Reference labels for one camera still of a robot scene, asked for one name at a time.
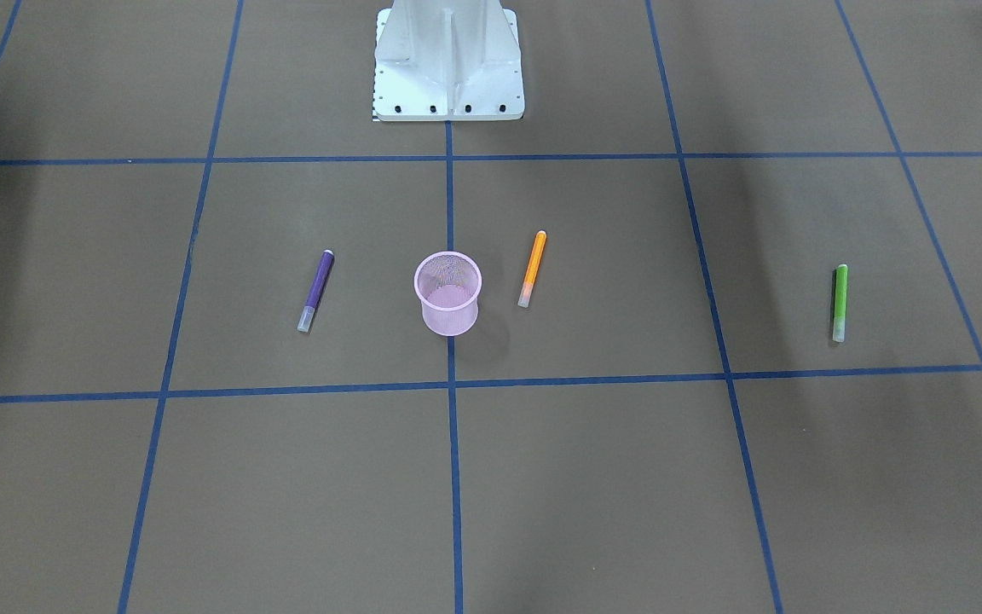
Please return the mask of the green marker pen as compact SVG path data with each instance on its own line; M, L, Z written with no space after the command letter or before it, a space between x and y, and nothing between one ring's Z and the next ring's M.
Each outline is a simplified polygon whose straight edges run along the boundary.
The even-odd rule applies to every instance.
M834 271L833 302L831 302L831 342L840 345L846 341L846 314L848 314L848 264L839 264Z

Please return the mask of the purple marker pen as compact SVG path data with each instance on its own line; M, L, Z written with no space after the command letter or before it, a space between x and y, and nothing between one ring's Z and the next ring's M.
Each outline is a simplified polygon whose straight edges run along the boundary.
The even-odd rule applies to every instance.
M301 333L309 333L315 319L316 311L320 307L323 292L326 284L330 280L332 266L335 262L335 253L331 249L324 249L319 261L317 261L315 275L310 284L310 288L305 297L303 311L297 320L297 330Z

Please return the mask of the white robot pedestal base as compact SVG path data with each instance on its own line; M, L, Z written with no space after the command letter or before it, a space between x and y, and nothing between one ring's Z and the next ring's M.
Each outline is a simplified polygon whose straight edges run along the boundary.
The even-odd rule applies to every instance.
M499 1L394 1L378 11L374 60L375 121L525 115L518 18Z

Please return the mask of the orange marker pen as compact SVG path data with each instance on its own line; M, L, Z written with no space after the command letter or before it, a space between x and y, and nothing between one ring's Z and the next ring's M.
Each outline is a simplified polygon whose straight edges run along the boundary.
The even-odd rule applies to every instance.
M535 283L537 282L540 265L542 262L543 252L546 249L546 241L548 240L548 234L544 229L539 229L534 235L533 245L531 245L531 250L529 254L529 260L527 261L525 272L523 272L523 282L521 286L521 292L519 292L517 306L526 310L529 307L531 299L533 298L533 292L535 288Z

